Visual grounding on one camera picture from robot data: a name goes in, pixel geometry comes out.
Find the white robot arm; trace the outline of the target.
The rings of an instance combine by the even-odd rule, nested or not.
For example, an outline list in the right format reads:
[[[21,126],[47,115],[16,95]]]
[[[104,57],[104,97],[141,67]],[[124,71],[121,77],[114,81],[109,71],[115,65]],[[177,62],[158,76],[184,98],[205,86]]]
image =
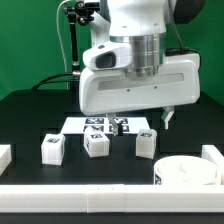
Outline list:
[[[105,114],[117,135],[118,112],[164,109],[168,122],[177,105],[200,96],[200,55],[166,49],[166,26],[187,24],[206,0],[101,0],[94,23],[97,45],[83,54],[79,103],[87,115]]]

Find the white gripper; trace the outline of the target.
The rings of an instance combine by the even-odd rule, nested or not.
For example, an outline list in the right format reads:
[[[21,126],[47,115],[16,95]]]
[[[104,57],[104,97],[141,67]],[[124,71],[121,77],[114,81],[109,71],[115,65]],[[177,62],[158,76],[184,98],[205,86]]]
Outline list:
[[[104,43],[83,54],[85,69],[81,73],[79,104],[87,115],[106,114],[118,134],[118,112],[164,107],[164,128],[177,105],[191,104],[200,96],[199,65],[196,53],[168,56],[155,75],[134,76],[131,46]]]

